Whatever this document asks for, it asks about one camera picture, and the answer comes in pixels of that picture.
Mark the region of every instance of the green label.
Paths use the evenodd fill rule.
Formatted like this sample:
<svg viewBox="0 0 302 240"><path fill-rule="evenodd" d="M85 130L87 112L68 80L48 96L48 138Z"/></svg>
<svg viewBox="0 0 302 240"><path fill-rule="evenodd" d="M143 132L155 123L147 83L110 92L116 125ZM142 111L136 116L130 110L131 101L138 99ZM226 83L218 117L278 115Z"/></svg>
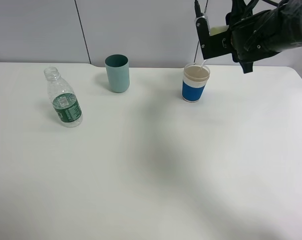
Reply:
<svg viewBox="0 0 302 240"><path fill-rule="evenodd" d="M64 123L71 123L82 115L76 96L71 93L64 93L57 96L53 100L53 107Z"/></svg>

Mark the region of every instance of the teal cup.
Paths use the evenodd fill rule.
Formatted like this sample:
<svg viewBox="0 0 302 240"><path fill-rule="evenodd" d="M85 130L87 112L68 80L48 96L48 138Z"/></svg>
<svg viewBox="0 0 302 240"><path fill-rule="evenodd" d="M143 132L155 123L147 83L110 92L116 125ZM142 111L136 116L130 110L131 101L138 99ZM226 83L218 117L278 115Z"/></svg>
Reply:
<svg viewBox="0 0 302 240"><path fill-rule="evenodd" d="M130 86L129 59L120 54L111 55L106 58L105 67L112 91L125 92Z"/></svg>

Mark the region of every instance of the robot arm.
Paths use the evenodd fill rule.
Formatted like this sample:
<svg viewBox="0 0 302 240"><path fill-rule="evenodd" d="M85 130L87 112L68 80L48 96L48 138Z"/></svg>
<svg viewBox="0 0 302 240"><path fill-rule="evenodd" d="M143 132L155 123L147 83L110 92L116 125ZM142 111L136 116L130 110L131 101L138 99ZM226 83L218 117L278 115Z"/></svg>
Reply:
<svg viewBox="0 0 302 240"><path fill-rule="evenodd" d="M195 23L204 59L232 54L243 72L250 73L255 61L302 47L302 0L282 0L276 9L253 15L258 1L246 5L244 0L233 0L226 26L210 29L195 0Z"/></svg>

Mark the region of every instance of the plastic bottle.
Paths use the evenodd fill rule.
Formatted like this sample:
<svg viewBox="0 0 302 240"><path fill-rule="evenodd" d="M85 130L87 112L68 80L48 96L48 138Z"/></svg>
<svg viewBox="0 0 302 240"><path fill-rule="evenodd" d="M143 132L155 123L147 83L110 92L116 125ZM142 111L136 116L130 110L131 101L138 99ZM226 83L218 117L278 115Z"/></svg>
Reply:
<svg viewBox="0 0 302 240"><path fill-rule="evenodd" d="M55 67L46 68L44 75L47 80L47 94L61 124L67 128L80 125L83 114L72 87L61 78Z"/></svg>

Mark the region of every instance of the white table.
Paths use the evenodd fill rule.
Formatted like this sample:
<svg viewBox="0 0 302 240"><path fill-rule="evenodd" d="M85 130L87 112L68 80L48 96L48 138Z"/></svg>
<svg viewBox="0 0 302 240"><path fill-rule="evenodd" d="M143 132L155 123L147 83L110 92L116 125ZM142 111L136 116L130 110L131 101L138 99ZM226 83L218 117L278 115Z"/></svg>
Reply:
<svg viewBox="0 0 302 240"><path fill-rule="evenodd" d="M43 70L83 110L62 127ZM0 240L302 240L302 79L210 66L132 68L127 92L88 64L0 63Z"/></svg>

